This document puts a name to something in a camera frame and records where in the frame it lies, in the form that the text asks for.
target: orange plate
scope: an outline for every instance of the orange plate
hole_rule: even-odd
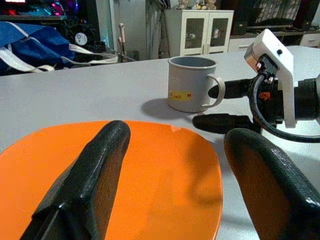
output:
[[[0,155],[1,239],[18,239],[45,193],[106,121],[41,129]],[[127,121],[130,144],[108,240],[211,240],[222,212],[218,157],[198,134]]]

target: glass door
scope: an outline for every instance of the glass door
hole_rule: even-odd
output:
[[[183,12],[181,55],[204,54],[208,23],[208,12]]]
[[[232,12],[210,13],[206,54],[228,51],[232,17]]]

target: white cabinet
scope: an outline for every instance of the white cabinet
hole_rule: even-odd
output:
[[[304,34],[300,46],[305,47],[318,47],[320,44],[320,33]]]
[[[228,51],[233,10],[166,10],[170,56]]]
[[[228,52],[246,51],[255,42],[256,38],[233,38],[230,39]]]

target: white drawer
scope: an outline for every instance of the white drawer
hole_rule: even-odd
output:
[[[255,38],[234,38],[230,39],[228,52],[246,51],[253,44]]]
[[[305,34],[301,39],[300,46],[318,47],[319,43],[320,43],[320,33]]]

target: white table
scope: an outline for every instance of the white table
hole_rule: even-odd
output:
[[[320,49],[290,47],[298,80],[320,74]],[[244,52],[208,55],[225,81],[252,78]],[[48,126],[98,120],[138,120],[192,129],[216,148],[223,175],[223,214],[217,239],[256,240],[243,198],[224,153],[224,136],[195,129],[194,114],[167,106],[166,59],[0,77],[0,153],[19,138]],[[225,99],[205,113],[252,116],[248,99]],[[292,133],[320,135],[316,121],[299,122]],[[320,191],[320,144],[295,143],[263,133],[295,161]]]

